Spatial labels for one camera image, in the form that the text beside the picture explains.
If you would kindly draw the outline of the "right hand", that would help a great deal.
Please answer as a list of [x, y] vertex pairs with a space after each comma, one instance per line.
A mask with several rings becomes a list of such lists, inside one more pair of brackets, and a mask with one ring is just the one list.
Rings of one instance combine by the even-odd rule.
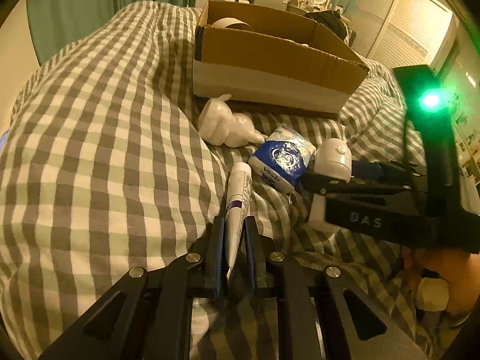
[[479, 255], [461, 249], [401, 250], [408, 287], [414, 290], [421, 280], [421, 270], [436, 272], [447, 281], [449, 302], [446, 308], [451, 317], [469, 314], [479, 298]]

